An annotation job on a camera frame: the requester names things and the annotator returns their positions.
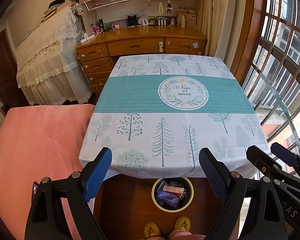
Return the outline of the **purple plastic bag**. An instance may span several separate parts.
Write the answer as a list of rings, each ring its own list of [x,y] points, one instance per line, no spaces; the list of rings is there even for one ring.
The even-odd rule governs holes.
[[[156,193],[156,201],[161,206],[169,205],[170,207],[176,208],[179,205],[179,198],[175,194],[164,190]]]

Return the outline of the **red white carton box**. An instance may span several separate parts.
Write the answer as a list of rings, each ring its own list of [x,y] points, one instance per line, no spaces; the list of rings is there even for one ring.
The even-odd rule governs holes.
[[[186,190],[183,187],[176,187],[170,185],[164,185],[163,190],[176,195],[182,195],[186,192]]]

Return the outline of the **blue cream trash bin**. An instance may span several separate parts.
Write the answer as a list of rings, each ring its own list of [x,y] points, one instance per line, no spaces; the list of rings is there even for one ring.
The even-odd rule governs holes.
[[[194,198],[194,187],[185,177],[160,178],[153,184],[153,203],[162,211],[179,212],[187,208]]]

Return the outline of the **right yellow slipper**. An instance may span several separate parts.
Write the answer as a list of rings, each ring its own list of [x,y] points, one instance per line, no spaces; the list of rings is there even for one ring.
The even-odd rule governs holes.
[[[179,217],[174,226],[175,230],[189,231],[190,228],[191,228],[191,221],[189,217],[186,216]]]

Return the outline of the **yellow slipper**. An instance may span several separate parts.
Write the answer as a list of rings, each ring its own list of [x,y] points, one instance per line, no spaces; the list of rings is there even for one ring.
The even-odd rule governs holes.
[[[153,237],[160,237],[161,232],[157,224],[153,222],[148,222],[144,227],[144,235],[145,239],[149,239]]]
[[[175,230],[189,231],[190,228],[191,228],[191,221],[189,217],[186,216],[179,217],[174,226]]]

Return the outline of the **pink bed cover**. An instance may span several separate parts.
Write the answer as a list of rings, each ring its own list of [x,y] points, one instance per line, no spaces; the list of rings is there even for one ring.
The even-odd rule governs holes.
[[[24,239],[32,187],[81,171],[79,153],[94,106],[29,106],[8,111],[0,130],[0,217]]]

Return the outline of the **pink trousers legs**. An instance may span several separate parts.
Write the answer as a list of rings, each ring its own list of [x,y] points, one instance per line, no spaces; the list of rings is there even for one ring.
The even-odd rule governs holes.
[[[174,230],[169,234],[168,239],[170,239],[170,240],[202,240],[205,237],[206,237],[205,235],[192,234],[192,233],[190,233],[188,231],[184,231],[184,230]],[[164,237],[155,236],[155,235],[146,237],[146,239],[165,240]]]

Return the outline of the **metal window grille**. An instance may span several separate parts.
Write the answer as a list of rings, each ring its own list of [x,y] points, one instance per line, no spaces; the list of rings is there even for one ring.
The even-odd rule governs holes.
[[[267,0],[261,37],[243,83],[266,137],[300,155],[300,1]]]

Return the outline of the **left yellow slipper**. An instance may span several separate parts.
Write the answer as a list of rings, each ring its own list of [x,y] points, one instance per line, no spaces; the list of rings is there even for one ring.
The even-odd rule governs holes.
[[[144,227],[144,235],[145,239],[149,239],[153,237],[160,237],[161,232],[157,224],[153,222],[148,222]]]

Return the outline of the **tree print tablecloth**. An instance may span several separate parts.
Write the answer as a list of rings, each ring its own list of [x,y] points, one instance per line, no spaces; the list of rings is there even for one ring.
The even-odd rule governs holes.
[[[178,54],[118,59],[91,116],[79,160],[112,152],[107,177],[200,178],[208,148],[229,170],[252,177],[249,146],[266,153],[260,121],[240,85],[216,57]]]

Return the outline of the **wooden desk with drawers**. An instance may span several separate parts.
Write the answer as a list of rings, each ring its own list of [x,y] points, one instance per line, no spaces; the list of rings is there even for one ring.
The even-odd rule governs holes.
[[[101,33],[76,48],[83,72],[94,93],[99,96],[122,56],[143,54],[203,55],[206,36],[191,28],[145,26],[112,30]]]

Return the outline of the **white power strip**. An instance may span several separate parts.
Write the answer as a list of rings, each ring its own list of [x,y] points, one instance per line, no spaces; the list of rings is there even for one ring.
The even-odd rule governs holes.
[[[87,33],[84,31],[80,43],[84,43],[84,42],[90,41],[90,40],[92,40],[92,39],[95,38],[95,37],[96,37],[96,33],[95,33],[95,32],[92,32],[92,33],[87,34]]]

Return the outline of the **beige curtain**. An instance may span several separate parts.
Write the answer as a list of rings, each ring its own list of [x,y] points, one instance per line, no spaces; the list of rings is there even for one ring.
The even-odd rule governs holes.
[[[236,0],[204,0],[202,32],[207,38],[204,55],[225,59]]]

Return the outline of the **black photo frame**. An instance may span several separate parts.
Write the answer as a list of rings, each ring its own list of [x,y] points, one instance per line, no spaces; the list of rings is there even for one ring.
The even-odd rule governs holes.
[[[127,26],[128,27],[135,27],[138,26],[138,14],[130,14],[126,16]]]

